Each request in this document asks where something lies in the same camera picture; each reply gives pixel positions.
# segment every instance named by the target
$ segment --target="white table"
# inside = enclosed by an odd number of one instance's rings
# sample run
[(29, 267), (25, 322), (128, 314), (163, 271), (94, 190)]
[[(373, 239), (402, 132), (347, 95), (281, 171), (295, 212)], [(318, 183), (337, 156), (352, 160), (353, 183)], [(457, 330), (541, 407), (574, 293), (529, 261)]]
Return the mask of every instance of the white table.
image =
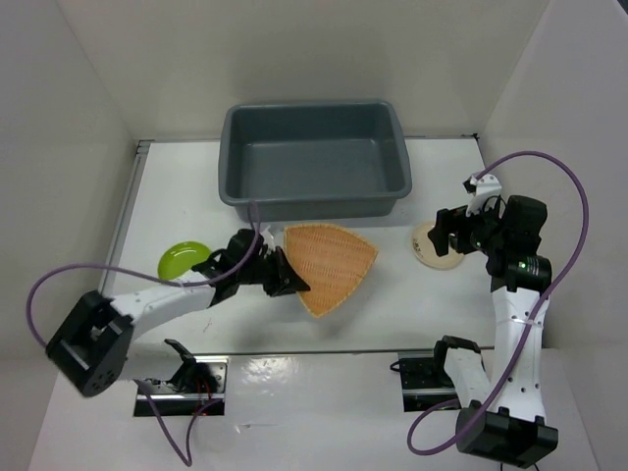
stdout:
[[(267, 297), (241, 288), (211, 310), (188, 314), (141, 337), (132, 352), (154, 349), (164, 338), (196, 353), (364, 351), (433, 348), (443, 335), (482, 346), (495, 341), (485, 257), (468, 255), (456, 269), (423, 266), (410, 247), (412, 229), (437, 210), (466, 204), (462, 182), (484, 164), (473, 138), (408, 139), (413, 190), (384, 218), (336, 221), (380, 248), (365, 281), (340, 308), (313, 319), (297, 296)], [(245, 226), (218, 197), (218, 142), (152, 143), (142, 162), (127, 227), (113, 262), (155, 274), (162, 253), (183, 240), (224, 247)], [(279, 241), (283, 224), (273, 225)], [(114, 294), (149, 286), (117, 275)]]
[[(493, 352), (485, 351), (490, 371)], [(194, 425), (193, 469), (208, 471), (498, 471), (497, 463), (459, 453), (415, 456), (406, 445), (418, 415), (404, 413), (394, 353), (236, 356), (227, 376), (224, 416)], [(548, 424), (558, 449), (541, 471), (598, 469), (557, 350), (543, 350), (541, 369)], [(186, 469), (153, 417), (133, 418), (136, 388), (119, 382), (83, 399), (59, 375), (30, 471)], [(438, 445), (455, 430), (456, 412), (437, 412), (415, 435), (419, 447)], [(183, 446), (188, 417), (168, 417)], [(504, 467), (510, 471), (515, 468)]]

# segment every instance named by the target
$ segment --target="cable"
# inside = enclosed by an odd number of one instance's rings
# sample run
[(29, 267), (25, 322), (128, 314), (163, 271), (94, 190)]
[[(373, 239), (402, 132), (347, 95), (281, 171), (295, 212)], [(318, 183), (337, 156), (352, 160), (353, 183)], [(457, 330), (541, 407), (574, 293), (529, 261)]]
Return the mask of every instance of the cable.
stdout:
[[(255, 209), (255, 224), (253, 224), (253, 218), (251, 216), (251, 207)], [(32, 334), (32, 336), (34, 337), (37, 343), (39, 343), (43, 348), (46, 347), (46, 341), (39, 334), (32, 320), (32, 301), (34, 299), (35, 293), (41, 287), (41, 285), (43, 285), (43, 283), (46, 280), (63, 272), (69, 272), (71, 270), (76, 270), (76, 269), (81, 269), (81, 268), (88, 268), (92, 270), (104, 270), (104, 271), (110, 271), (110, 272), (124, 273), (125, 275), (131, 275), (132, 277), (142, 278), (143, 280), (148, 280), (149, 282), (159, 283), (160, 285), (166, 285), (168, 287), (174, 287), (174, 288), (205, 287), (207, 285), (215, 284), (219, 282), (220, 280), (224, 280), (225, 278), (231, 276), (233, 273), (237, 272), (240, 268), (242, 268), (242, 266), (248, 261), (248, 259), (253, 254), (253, 250), (255, 250), (255, 247), (257, 245), (257, 239), (260, 237), (261, 220), (259, 217), (259, 208), (257, 207), (257, 203), (255, 203), (255, 201), (251, 201), (251, 204), (248, 207), (248, 218), (250, 221), (251, 229), (255, 231), (255, 236), (253, 237), (253, 241), (251, 242), (244, 256), (241, 258), (239, 262), (233, 265), (233, 267), (230, 270), (226, 271), (222, 275), (219, 275), (212, 279), (205, 280), (203, 282), (190, 282), (190, 283), (171, 282), (168, 280), (161, 280), (160, 278), (153, 277), (151, 275), (146, 275), (144, 273), (140, 273), (135, 270), (129, 270), (127, 268), (122, 268), (122, 267), (114, 267), (111, 265), (106, 265), (104, 263), (96, 263), (96, 262), (71, 263), (69, 265), (65, 265), (63, 267), (55, 268), (54, 270), (49, 271), (48, 273), (43, 275), (41, 278), (39, 278), (39, 280), (37, 280), (34, 283), (32, 288), (28, 292), (28, 297), (26, 298), (26, 323), (28, 325), (28, 328), (30, 329), (30, 333)]]
[(198, 378), (196, 378), (195, 382), (196, 382), (196, 393), (198, 394), (198, 399), (196, 400), (196, 406), (194, 406), (194, 414), (198, 411), (200, 404), (202, 404), (203, 402), (203, 396), (200, 390), (200, 382), (198, 381)]
[(210, 400), (205, 405), (203, 405), (200, 409), (198, 409), (197, 411), (194, 412), (194, 415), (192, 416), (191, 420), (189, 421), (189, 424), (187, 425), (187, 431), (185, 432), (185, 453), (186, 453), (186, 455), (185, 455), (185, 454), (183, 454), (183, 452), (181, 451), (181, 449), (179, 448), (179, 446), (175, 442), (175, 439), (173, 439), (173, 436), (170, 435), (170, 431), (168, 430), (168, 427), (166, 427), (164, 419), (162, 418), (161, 414), (159, 413), (159, 409), (157, 408), (157, 404), (155, 404), (155, 401), (151, 397), (150, 390), (148, 389), (148, 387), (142, 381), (139, 381), (139, 380), (133, 380), (133, 381), (137, 384), (137, 387), (139, 388), (141, 393), (146, 396), (146, 400), (148, 401), (148, 405), (150, 406), (151, 410), (153, 411), (153, 414), (155, 415), (155, 418), (157, 419), (157, 423), (159, 424), (159, 427), (161, 428), (161, 431), (164, 433), (164, 436), (166, 437), (166, 440), (168, 441), (170, 446), (173, 448), (175, 453), (179, 456), (179, 458), (181, 459), (183, 464), (185, 466), (187, 466), (188, 468), (190, 468), (192, 466), (192, 453), (191, 453), (191, 451), (189, 449), (189, 438), (190, 438), (190, 435), (191, 435), (191, 432), (192, 432), (192, 425), (194, 425), (194, 422), (196, 421), (196, 419), (198, 418), (198, 416), (200, 414), (202, 414), (205, 410), (207, 410), (209, 407), (214, 405), (220, 399)]
[(207, 391), (207, 399), (211, 399), (212, 391), (210, 390), (209, 384), (207, 383), (207, 380), (205, 378), (203, 378), (203, 385), (205, 385), (205, 390)]
[[(534, 157), (539, 157), (545, 160), (549, 160), (550, 162), (560, 167), (560, 169), (562, 169), (569, 176), (571, 181), (573, 181), (573, 183), (575, 184), (576, 189), (578, 190), (578, 193), (580, 195), (580, 200), (582, 202), (582, 228), (580, 230), (580, 237), (578, 238), (578, 243), (576, 244), (576, 248), (571, 254), (571, 257), (569, 258), (569, 260), (567, 261), (567, 264), (560, 271), (560, 273), (554, 279), (554, 281), (551, 282), (548, 289), (546, 289), (541, 294), (541, 296), (539, 297), (539, 300), (535, 303), (534, 307), (530, 311), (529, 319), (530, 321), (534, 321), (543, 303), (550, 297), (550, 294), (556, 289), (556, 287), (560, 284), (560, 282), (562, 282), (562, 280), (565, 278), (567, 273), (569, 273), (569, 271), (572, 269), (572, 267), (576, 263), (576, 260), (580, 256), (580, 252), (582, 252), (582, 247), (585, 244), (585, 240), (587, 238), (587, 232), (589, 231), (589, 199), (587, 198), (587, 193), (585, 192), (585, 189), (582, 186), (582, 183), (580, 182), (580, 180), (578, 180), (578, 177), (576, 177), (576, 174), (574, 174), (573, 171), (569, 167), (567, 167), (565, 164), (563, 164), (561, 161), (559, 161), (555, 157), (549, 154), (546, 154), (545, 152), (538, 152), (535, 150), (525, 150), (521, 152), (514, 152), (512, 154), (508, 154), (504, 157), (501, 157), (500, 159), (496, 160), (493, 164), (491, 164), (489, 167), (487, 167), (485, 170), (483, 170), (478, 175), (476, 175), (476, 179), (480, 179), (485, 174), (492, 171), (495, 167), (503, 164), (504, 162), (507, 162), (510, 159), (514, 159), (515, 157), (524, 156), (524, 155), (534, 156)], [(462, 427), (462, 429), (460, 429), (460, 431), (456, 433), (453, 437), (451, 437), (449, 440), (447, 440), (443, 444), (439, 446), (435, 446), (434, 448), (430, 448), (430, 449), (419, 449), (419, 448), (414, 447), (414, 445), (412, 444), (412, 435), (414, 434), (414, 431), (417, 425), (429, 414), (445, 406), (447, 402), (444, 402), (442, 404), (437, 404), (434, 407), (431, 407), (430, 409), (426, 410), (419, 417), (415, 419), (415, 421), (410, 426), (410, 429), (408, 430), (408, 435), (406, 439), (406, 444), (408, 446), (408, 449), (412, 453), (418, 454), (419, 456), (430, 456), (433, 454), (440, 453), (441, 451), (444, 451), (448, 449), (450, 446), (456, 444), (460, 439), (465, 437), (471, 431), (473, 427), (475, 427), (475, 425), (478, 423), (478, 421), (482, 418), (484, 413), (489, 409), (493, 401), (499, 395), (499, 392), (503, 388), (503, 385), (505, 385), (506, 381), (508, 380), (508, 377), (510, 376), (510, 374), (512, 373), (512, 370), (517, 364), (517, 360), (519, 359), (519, 356), (521, 356), (521, 352), (523, 351), (523, 348), (526, 344), (526, 340), (528, 339), (528, 336), (530, 335), (531, 329), (532, 329), (532, 325), (526, 324), (523, 330), (523, 333), (521, 334), (521, 339), (519, 340), (519, 343), (515, 347), (515, 350), (512, 353), (512, 357), (510, 358), (510, 361), (508, 362), (505, 369), (503, 370), (503, 374), (497, 381), (495, 387), (493, 388), (493, 390), (491, 391), (487, 399), (484, 401), (484, 403), (477, 410), (475, 415), (471, 417), (471, 419), (469, 419), (469, 421), (464, 425), (464, 427)]]

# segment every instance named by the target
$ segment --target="white surface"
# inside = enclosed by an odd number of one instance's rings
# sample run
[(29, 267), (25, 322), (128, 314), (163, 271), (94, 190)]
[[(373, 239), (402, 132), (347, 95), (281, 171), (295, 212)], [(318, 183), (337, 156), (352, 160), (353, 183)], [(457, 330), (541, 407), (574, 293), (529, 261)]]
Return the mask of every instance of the white surface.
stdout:
[[(451, 271), (421, 264), (412, 253), (414, 226), (437, 210), (466, 204), (462, 182), (483, 164), (474, 139), (410, 139), (414, 189), (385, 218), (339, 221), (380, 249), (356, 292), (322, 319), (297, 296), (270, 298), (243, 287), (211, 310), (183, 316), (131, 346), (140, 354), (177, 339), (195, 353), (303, 352), (433, 348), (443, 335), (495, 341), (490, 280), (480, 253)], [(148, 153), (119, 265), (156, 272), (162, 253), (183, 240), (226, 246), (244, 224), (218, 197), (218, 142), (158, 143)], [(281, 242), (282, 232), (277, 232)], [(149, 286), (116, 275), (113, 293)]]
[[(582, 258), (552, 295), (546, 337), (565, 370), (600, 468), (625, 469), (628, 436), (628, 15), (616, 0), (552, 1), (480, 140), (487, 162), (553, 153), (581, 178), (591, 227)], [(509, 162), (504, 187), (545, 201), (541, 253), (561, 268), (576, 243), (570, 180), (537, 159)]]
[(0, 360), (0, 469), (28, 469), (57, 374), (41, 354), (35, 359)]
[[(132, 142), (53, 0), (0, 3), (0, 357), (40, 354), (26, 294), (48, 270), (103, 260)], [(49, 338), (99, 273), (47, 283), (34, 303)]]
[[(490, 360), (490, 352), (485, 352)], [(192, 432), (193, 469), (212, 471), (497, 471), (498, 465), (459, 453), (419, 457), (405, 445), (416, 413), (404, 413), (391, 353), (233, 358), (224, 417), (202, 417)], [(597, 466), (567, 385), (559, 355), (544, 350), (549, 424), (558, 449), (544, 471), (595, 471)], [(82, 399), (57, 380), (30, 471), (185, 469), (152, 417), (132, 418), (135, 387), (118, 383)], [(415, 444), (450, 437), (456, 412), (426, 420)], [(188, 418), (167, 418), (183, 445)]]
[(381, 97), (406, 134), (488, 120), (548, 0), (59, 0), (135, 137), (260, 100)]

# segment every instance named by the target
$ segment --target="white wall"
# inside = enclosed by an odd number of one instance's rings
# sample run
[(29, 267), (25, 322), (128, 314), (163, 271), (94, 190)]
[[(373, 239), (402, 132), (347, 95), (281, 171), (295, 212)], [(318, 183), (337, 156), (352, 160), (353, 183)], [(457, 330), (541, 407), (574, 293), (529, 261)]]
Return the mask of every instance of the white wall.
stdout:
[(548, 0), (59, 0), (135, 137), (216, 137), (259, 100), (383, 97), (482, 129)]
[[(25, 322), (33, 282), (71, 261), (104, 259), (133, 143), (54, 0), (0, 2), (0, 64), (0, 358), (6, 358), (42, 354)], [(35, 317), (46, 338), (99, 276), (62, 275), (44, 286)]]
[(0, 469), (28, 469), (57, 373), (43, 356), (0, 360)]
[[(550, 306), (559, 346), (602, 470), (625, 469), (628, 435), (628, 15), (616, 0), (551, 0), (480, 143), (487, 162), (521, 149), (553, 153), (582, 179), (591, 230)], [(549, 205), (541, 251), (561, 268), (581, 211), (570, 181), (543, 161), (500, 170), (511, 192)]]

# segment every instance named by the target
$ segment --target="beige round object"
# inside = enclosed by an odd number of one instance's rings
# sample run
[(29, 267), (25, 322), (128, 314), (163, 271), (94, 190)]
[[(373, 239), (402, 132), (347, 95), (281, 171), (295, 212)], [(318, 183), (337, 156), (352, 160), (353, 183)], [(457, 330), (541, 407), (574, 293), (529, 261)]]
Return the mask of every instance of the beige round object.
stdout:
[(345, 301), (377, 257), (377, 247), (360, 235), (331, 224), (286, 228), (288, 262), (310, 291), (298, 295), (314, 317), (323, 317)]
[(425, 265), (437, 270), (450, 270), (458, 266), (464, 255), (449, 248), (449, 254), (439, 257), (434, 250), (434, 245), (428, 237), (428, 232), (434, 227), (434, 223), (423, 223), (414, 228), (412, 232), (412, 251), (416, 258)]

